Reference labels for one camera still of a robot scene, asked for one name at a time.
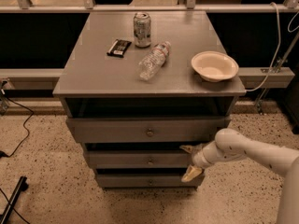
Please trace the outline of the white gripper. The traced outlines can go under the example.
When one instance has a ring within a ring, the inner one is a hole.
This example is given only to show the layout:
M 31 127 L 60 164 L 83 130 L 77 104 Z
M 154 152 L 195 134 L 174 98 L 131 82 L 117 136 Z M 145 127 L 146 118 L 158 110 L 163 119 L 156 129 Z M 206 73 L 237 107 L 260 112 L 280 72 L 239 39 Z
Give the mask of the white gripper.
M 200 144 L 197 146 L 182 145 L 179 148 L 192 154 L 192 164 L 194 165 L 189 165 L 186 173 L 181 178 L 181 181 L 184 183 L 192 181 L 203 173 L 203 169 L 214 164 L 215 146 L 213 143 Z

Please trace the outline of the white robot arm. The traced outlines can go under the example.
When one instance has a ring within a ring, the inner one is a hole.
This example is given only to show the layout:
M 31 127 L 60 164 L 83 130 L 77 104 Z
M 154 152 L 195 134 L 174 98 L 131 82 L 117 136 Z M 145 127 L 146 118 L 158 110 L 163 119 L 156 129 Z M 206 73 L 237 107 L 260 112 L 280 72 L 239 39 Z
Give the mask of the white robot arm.
M 189 153 L 192 163 L 181 178 L 190 182 L 217 162 L 250 158 L 270 171 L 282 176 L 284 184 L 278 206 L 277 224 L 299 224 L 299 151 L 252 140 L 225 128 L 215 139 L 197 146 L 181 146 Z

